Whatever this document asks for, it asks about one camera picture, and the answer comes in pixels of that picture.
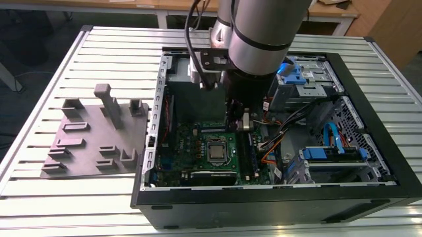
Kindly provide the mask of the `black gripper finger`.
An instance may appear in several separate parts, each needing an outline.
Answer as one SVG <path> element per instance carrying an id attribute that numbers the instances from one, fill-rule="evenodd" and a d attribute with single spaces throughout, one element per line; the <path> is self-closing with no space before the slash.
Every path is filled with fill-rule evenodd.
<path id="1" fill-rule="evenodd" d="M 239 131 L 252 131 L 254 130 L 254 119 L 251 118 L 250 109 L 243 110 L 243 114 L 239 119 Z"/>
<path id="2" fill-rule="evenodd" d="M 225 127 L 228 131 L 236 131 L 236 122 L 243 116 L 243 104 L 231 98 L 225 102 Z"/>

